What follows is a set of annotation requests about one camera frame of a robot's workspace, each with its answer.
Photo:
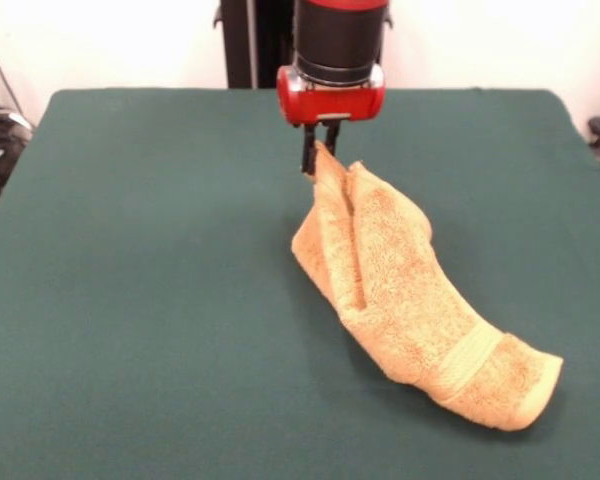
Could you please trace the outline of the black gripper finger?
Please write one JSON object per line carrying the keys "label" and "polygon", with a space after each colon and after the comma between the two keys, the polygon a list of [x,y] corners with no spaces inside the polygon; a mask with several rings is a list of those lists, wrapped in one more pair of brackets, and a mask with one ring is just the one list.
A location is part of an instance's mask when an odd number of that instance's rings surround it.
{"label": "black gripper finger", "polygon": [[305,124],[303,126],[303,150],[301,159],[301,171],[304,174],[313,174],[315,172],[315,132],[316,124]]}
{"label": "black gripper finger", "polygon": [[326,127],[325,147],[329,153],[334,156],[336,152],[336,143],[340,133],[340,121],[325,121],[323,125]]}

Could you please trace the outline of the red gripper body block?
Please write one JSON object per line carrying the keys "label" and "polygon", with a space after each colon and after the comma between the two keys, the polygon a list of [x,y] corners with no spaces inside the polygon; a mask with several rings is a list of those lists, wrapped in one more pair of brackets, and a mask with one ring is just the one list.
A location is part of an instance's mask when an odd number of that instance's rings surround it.
{"label": "red gripper body block", "polygon": [[385,97],[385,75],[379,64],[370,78],[351,87],[327,87],[303,78],[292,66],[278,69],[276,92],[280,110],[291,125],[314,125],[330,120],[366,121],[380,112]]}

